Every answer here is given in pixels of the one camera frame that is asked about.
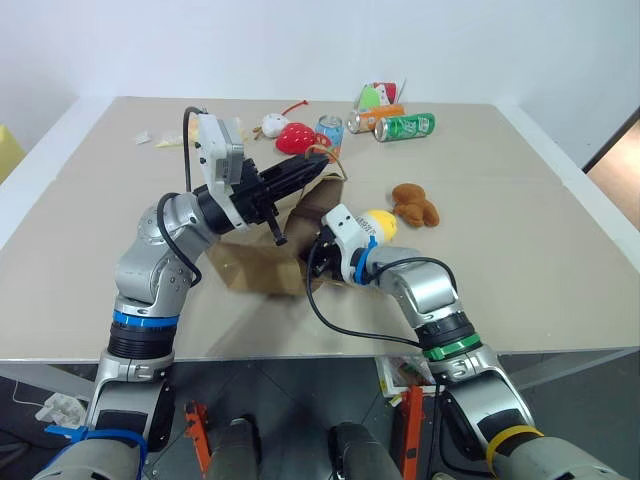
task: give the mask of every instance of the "soda can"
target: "soda can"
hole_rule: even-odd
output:
[[[404,115],[404,107],[398,104],[373,107],[368,110],[353,110],[347,118],[347,128],[351,133],[370,132],[376,122],[383,117]]]
[[[436,127],[436,117],[431,113],[381,118],[376,123],[373,135],[379,142],[426,137]]]
[[[323,115],[316,125],[316,143],[327,147],[336,156],[340,155],[344,126],[338,117]]]

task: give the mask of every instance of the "yellow ring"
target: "yellow ring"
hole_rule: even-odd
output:
[[[534,427],[530,425],[516,425],[515,427],[509,427],[501,431],[498,435],[493,437],[487,447],[487,463],[489,464],[489,471],[496,476],[496,472],[493,470],[493,459],[496,455],[496,449],[508,438],[518,435],[519,433],[535,433],[540,437],[544,435]]]

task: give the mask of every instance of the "strawberry plush toy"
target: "strawberry plush toy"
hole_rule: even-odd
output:
[[[293,122],[282,129],[276,140],[276,147],[281,152],[297,155],[304,153],[315,141],[316,133],[313,129],[307,127],[304,123]]]

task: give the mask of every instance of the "yellow object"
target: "yellow object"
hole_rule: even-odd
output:
[[[398,231],[398,224],[396,223],[396,217],[385,210],[367,210],[367,215],[370,215],[382,228],[384,232],[384,241],[390,242],[395,237]]]
[[[487,464],[489,465],[489,471],[495,476],[496,472],[493,471],[493,458],[496,456],[496,449],[505,440],[518,435],[519,433],[535,433],[540,437],[544,437],[538,429],[529,425],[516,425],[515,427],[509,427],[501,431],[498,435],[493,437],[487,446]]]
[[[24,150],[5,125],[0,125],[0,183],[4,182],[24,158]]]

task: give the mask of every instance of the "floor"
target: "floor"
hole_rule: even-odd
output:
[[[508,371],[515,371],[543,358],[516,355],[501,360]],[[541,430],[576,443],[628,478],[639,478],[639,365],[640,354],[632,354],[526,390],[523,395]],[[201,478],[192,441],[183,435],[181,408],[187,399],[208,405],[213,442],[232,418],[248,413],[255,416],[263,447],[262,480],[328,479],[327,429],[343,421],[361,422],[385,446],[392,445],[395,410],[380,395],[372,359],[181,363],[175,366],[173,378],[178,400],[171,440],[163,452],[149,456],[145,466],[149,480]],[[13,387],[13,381],[0,378],[0,443],[10,441],[11,436],[4,433],[10,431],[39,447],[59,447],[61,441],[42,433],[42,424],[33,420],[37,407],[11,401]],[[47,395],[43,390],[20,385],[17,398],[42,402]],[[429,419],[430,399],[424,408]],[[427,421],[422,441],[423,471],[418,478],[425,475],[430,433]],[[482,464],[465,463],[448,434],[444,440],[451,462],[484,468]],[[31,478],[55,453],[32,448],[21,461],[0,471],[0,478]],[[439,460],[434,468],[448,471]]]
[[[587,175],[640,230],[640,120]]]

